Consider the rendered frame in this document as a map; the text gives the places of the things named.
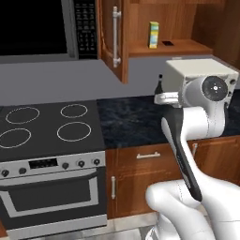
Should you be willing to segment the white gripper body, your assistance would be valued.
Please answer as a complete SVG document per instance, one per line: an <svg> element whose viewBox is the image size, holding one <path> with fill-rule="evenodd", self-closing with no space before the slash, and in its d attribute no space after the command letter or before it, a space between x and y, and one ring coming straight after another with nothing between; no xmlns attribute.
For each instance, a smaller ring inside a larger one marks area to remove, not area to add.
<svg viewBox="0 0 240 240"><path fill-rule="evenodd" d="M195 83L199 78L218 76L222 80L238 80L239 73L214 59L183 59L168 60L163 72L162 90L164 92L178 92L188 83L193 83L197 93L201 92L201 85Z"/></svg>

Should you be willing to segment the yellow and green carton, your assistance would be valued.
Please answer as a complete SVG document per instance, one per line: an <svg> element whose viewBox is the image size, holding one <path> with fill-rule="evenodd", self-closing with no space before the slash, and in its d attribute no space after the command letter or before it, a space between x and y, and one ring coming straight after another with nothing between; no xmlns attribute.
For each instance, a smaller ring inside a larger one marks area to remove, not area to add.
<svg viewBox="0 0 240 240"><path fill-rule="evenodd" d="M158 32L159 32L159 23L150 22L149 23L149 41L148 41L148 47L150 49L156 49L158 47Z"/></svg>

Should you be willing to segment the wooden base cupboard door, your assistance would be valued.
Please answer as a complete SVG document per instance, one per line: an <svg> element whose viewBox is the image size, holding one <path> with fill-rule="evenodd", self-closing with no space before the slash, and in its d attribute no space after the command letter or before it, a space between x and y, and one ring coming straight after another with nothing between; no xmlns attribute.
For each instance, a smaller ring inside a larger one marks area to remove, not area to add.
<svg viewBox="0 0 240 240"><path fill-rule="evenodd" d="M191 152L192 144L198 144L194 159L202 172L240 186L240 136L187 143Z"/></svg>
<svg viewBox="0 0 240 240"><path fill-rule="evenodd" d="M112 181L115 176L115 199L112 199ZM150 213L145 200L148 186L162 181L181 179L181 173L170 171L141 171L117 172L107 170L107 216L108 218L122 218Z"/></svg>

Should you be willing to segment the wooden drawer front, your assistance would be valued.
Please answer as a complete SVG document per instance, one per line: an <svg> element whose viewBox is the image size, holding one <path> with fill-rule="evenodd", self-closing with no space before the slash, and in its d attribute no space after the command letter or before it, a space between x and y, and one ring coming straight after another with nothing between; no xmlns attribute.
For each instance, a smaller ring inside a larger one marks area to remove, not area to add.
<svg viewBox="0 0 240 240"><path fill-rule="evenodd" d="M138 154L154 154L160 157L136 159ZM131 171L172 171L177 167L171 147L167 144L108 149L106 151L107 166L119 172Z"/></svg>

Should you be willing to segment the black and silver stove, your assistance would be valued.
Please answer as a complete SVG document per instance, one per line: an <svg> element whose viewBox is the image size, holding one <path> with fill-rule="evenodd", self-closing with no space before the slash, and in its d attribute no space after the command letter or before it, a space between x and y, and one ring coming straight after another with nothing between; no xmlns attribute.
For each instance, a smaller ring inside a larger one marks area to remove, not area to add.
<svg viewBox="0 0 240 240"><path fill-rule="evenodd" d="M95 158L100 159L98 166L93 163ZM85 162L84 167L78 166L79 160ZM66 170L62 168L64 162L69 164ZM94 100L0 107L0 183L100 167L105 169L106 186L105 144ZM19 174L20 168L27 172ZM7 177L1 174L3 170L9 170ZM6 231L11 240L68 233Z"/></svg>

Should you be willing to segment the black microwave oven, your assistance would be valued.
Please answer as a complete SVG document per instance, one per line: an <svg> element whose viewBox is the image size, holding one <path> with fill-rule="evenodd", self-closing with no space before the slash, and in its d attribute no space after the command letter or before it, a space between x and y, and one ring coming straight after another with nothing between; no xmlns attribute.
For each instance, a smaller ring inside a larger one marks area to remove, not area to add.
<svg viewBox="0 0 240 240"><path fill-rule="evenodd" d="M0 63L97 57L97 0L0 0Z"/></svg>

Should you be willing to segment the black oven door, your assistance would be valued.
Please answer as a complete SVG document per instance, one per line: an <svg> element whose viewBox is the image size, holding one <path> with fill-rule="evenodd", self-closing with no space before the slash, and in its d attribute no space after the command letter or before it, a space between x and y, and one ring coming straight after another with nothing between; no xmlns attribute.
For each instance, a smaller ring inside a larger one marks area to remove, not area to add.
<svg viewBox="0 0 240 240"><path fill-rule="evenodd" d="M47 173L5 179L0 186L14 186L98 172L91 179L0 191L0 220L10 232L26 229L68 232L107 224L105 169Z"/></svg>

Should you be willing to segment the open wooden wall cabinet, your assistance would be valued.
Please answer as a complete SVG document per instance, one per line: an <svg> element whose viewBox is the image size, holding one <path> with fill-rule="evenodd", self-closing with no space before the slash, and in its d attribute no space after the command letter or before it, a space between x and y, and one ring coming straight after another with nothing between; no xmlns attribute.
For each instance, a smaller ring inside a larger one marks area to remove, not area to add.
<svg viewBox="0 0 240 240"><path fill-rule="evenodd" d="M159 23L156 49L150 22ZM131 57L212 54L240 69L240 0L129 0L129 26Z"/></svg>

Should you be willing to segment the wooden wall cabinet door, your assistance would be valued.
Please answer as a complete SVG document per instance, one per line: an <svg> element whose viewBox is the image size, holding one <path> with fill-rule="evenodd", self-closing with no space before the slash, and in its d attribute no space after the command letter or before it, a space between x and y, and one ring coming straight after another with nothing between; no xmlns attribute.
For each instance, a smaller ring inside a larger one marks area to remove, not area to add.
<svg viewBox="0 0 240 240"><path fill-rule="evenodd" d="M113 7L121 12L118 19L117 53L121 58L118 67L113 66ZM128 20L129 0L99 0L99 26L101 59L121 83L128 82Z"/></svg>

